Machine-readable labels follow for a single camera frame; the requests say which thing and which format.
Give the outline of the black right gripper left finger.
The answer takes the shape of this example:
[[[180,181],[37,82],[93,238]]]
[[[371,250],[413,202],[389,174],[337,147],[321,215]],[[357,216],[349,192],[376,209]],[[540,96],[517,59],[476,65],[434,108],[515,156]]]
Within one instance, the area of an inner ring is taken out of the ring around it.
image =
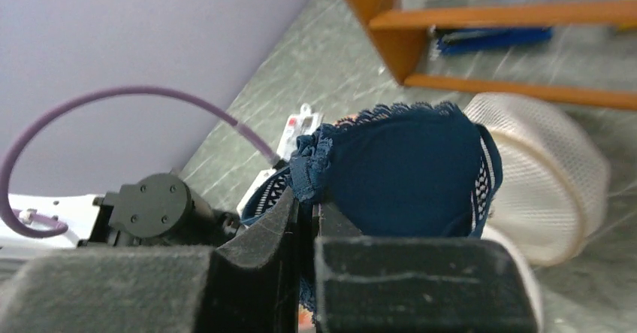
[[[3,332],[295,332],[297,201],[290,190],[218,247],[58,250],[1,294]]]

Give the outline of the white mesh laundry bag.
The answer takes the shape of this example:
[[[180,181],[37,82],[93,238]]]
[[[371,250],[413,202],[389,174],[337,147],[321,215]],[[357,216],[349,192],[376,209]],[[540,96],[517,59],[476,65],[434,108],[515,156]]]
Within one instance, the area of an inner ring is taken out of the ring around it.
[[[258,215],[256,212],[258,208],[261,208],[262,211],[266,211],[270,206],[276,203],[282,191],[285,189],[284,185],[285,178],[278,177],[275,169],[271,168],[260,171],[237,205],[237,212],[242,219],[248,219],[250,216]],[[521,275],[524,290],[530,300],[533,316],[538,325],[536,332],[544,332],[545,317],[542,292],[539,282],[533,273],[533,269],[530,267],[522,252],[502,232],[488,224],[483,228],[482,240],[498,243],[511,255],[515,267]]]

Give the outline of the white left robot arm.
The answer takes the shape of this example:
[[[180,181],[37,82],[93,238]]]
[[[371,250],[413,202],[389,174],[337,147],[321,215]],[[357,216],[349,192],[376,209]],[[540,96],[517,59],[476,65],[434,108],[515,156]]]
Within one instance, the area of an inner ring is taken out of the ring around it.
[[[1,258],[25,261],[47,250],[77,247],[210,245],[219,247],[245,230],[237,213],[215,210],[177,176],[162,173],[124,184],[105,195],[9,196],[17,217],[34,229],[48,222],[68,230],[27,238],[1,226]]]

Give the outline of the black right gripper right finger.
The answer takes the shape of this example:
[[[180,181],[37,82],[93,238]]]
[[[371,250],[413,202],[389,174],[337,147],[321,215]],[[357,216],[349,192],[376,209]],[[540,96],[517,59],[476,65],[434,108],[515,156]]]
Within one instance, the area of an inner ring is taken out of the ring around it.
[[[511,255],[480,238],[364,236],[313,210],[320,332],[536,332]]]

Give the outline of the dark blue garment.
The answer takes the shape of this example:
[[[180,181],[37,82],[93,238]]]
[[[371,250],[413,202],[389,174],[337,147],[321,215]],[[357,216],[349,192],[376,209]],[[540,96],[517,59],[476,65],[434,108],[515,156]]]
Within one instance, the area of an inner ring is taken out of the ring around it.
[[[256,223],[291,189],[302,223],[332,201],[364,235],[480,238],[502,182],[490,132],[457,105],[378,104],[298,137],[242,220]]]

